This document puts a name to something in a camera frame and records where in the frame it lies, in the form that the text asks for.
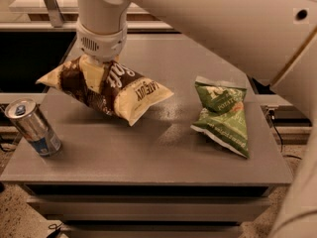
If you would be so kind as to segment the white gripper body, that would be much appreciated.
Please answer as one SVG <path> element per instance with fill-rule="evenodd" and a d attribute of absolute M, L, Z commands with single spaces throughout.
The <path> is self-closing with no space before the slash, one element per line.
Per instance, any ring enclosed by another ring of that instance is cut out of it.
<path fill-rule="evenodd" d="M 87 30 L 80 21 L 76 23 L 79 48 L 99 61 L 113 60 L 120 54 L 127 40 L 127 25 L 114 34 L 95 34 Z"/>

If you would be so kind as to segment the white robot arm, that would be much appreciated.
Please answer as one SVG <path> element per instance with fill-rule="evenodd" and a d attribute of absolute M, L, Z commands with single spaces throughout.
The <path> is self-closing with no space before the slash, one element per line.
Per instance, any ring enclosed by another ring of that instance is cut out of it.
<path fill-rule="evenodd" d="M 135 3 L 301 111 L 312 131 L 268 238 L 316 237 L 317 0 L 77 1 L 77 30 L 101 42 L 98 60 L 120 52 L 126 12 Z"/>

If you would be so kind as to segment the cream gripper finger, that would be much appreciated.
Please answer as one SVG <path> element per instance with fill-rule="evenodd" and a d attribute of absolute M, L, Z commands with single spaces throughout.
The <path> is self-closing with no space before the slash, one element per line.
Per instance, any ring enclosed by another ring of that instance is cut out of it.
<path fill-rule="evenodd" d="M 84 75 L 87 87 L 101 93 L 108 73 L 108 62 L 101 62 L 89 55 L 82 55 L 79 59 L 79 66 Z"/>

